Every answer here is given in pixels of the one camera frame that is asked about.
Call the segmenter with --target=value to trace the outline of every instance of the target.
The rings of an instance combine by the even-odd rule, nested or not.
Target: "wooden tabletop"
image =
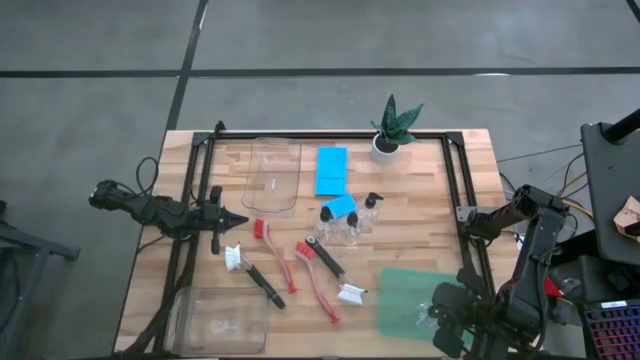
[[[459,130],[464,134],[478,205],[505,203],[489,132]],[[154,193],[180,199],[189,157],[192,131],[170,131],[160,158],[160,175]],[[297,241],[310,233],[326,198],[314,196],[318,145],[348,148],[348,191],[361,199],[370,191],[385,197],[372,233],[364,234],[356,247],[328,246],[327,250],[358,285],[369,289],[365,305],[344,305],[336,299],[338,282],[328,268],[314,259],[319,282],[340,323],[332,325],[318,305],[304,265],[295,258]],[[209,185],[222,185],[222,203],[228,210],[252,219],[221,237],[221,245],[242,244],[242,251],[287,304],[285,310],[269,305],[269,332],[264,352],[271,357],[438,356],[427,341],[383,337],[376,330],[378,278],[385,267],[455,274],[461,265],[458,238],[442,145],[421,140],[400,148],[398,161],[380,167],[371,161],[370,140],[302,140],[301,172],[295,214],[269,217],[271,239],[284,255],[298,291],[288,294],[278,263],[264,242],[253,237],[253,215],[241,203],[251,157],[251,142],[216,141]],[[464,191],[458,156],[452,147],[458,188]],[[200,174],[194,182],[198,189]],[[463,204],[466,202],[461,193]],[[156,228],[144,229],[141,244],[159,236]],[[226,271],[224,256],[213,255],[211,233],[203,232],[195,267],[194,287],[252,287],[244,272]],[[171,242],[162,240],[138,254],[114,350],[131,344],[158,309],[162,297]],[[511,277],[517,249],[509,236],[488,249],[496,288]]]

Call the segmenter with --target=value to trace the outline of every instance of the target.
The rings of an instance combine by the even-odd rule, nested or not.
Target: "red brush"
[[[307,265],[307,269],[309,269],[309,275],[311,275],[311,282],[313,283],[313,291],[315,291],[316,297],[318,298],[320,305],[322,306],[324,311],[326,311],[327,314],[329,314],[329,316],[331,317],[331,322],[333,324],[337,324],[340,321],[340,318],[338,318],[336,313],[331,308],[331,305],[329,305],[329,302],[320,291],[320,288],[316,283],[316,277],[313,273],[313,266],[311,265],[311,259],[313,259],[313,257],[316,256],[316,253],[313,251],[312,248],[309,247],[309,245],[298,241],[298,243],[296,244],[295,255],[305,265]]]
[[[255,236],[258,240],[264,240],[267,243],[267,246],[271,249],[271,252],[276,256],[278,262],[280,263],[280,269],[282,269],[282,274],[284,275],[284,279],[289,286],[289,294],[296,292],[296,287],[293,286],[293,278],[291,277],[291,271],[289,271],[289,267],[287,266],[287,262],[284,261],[282,255],[278,252],[276,247],[269,239],[269,223],[263,219],[256,219],[256,223],[253,227],[253,236]]]

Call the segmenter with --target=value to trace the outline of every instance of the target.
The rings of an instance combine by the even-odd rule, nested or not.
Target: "gray floor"
[[[0,0],[0,70],[179,69],[196,5]],[[639,34],[624,0],[212,0],[194,68],[638,66]],[[8,220],[82,247],[48,269],[26,358],[111,350],[140,227],[87,196],[105,178],[133,184],[158,154],[176,82],[0,79]],[[639,88],[640,75],[191,79],[177,126],[362,128],[394,93],[401,108],[425,103],[416,127],[489,128],[506,159],[579,143],[581,124],[635,110]],[[579,152],[499,165],[516,186],[555,191]],[[587,191],[575,199],[589,207]]]

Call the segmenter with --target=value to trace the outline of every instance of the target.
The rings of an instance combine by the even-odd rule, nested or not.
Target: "clear plastic bin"
[[[256,354],[269,313],[260,288],[183,288],[169,316],[165,350],[180,356]]]
[[[300,180],[301,145],[291,139],[258,138],[251,144],[251,162],[242,205],[257,216],[293,216]]]

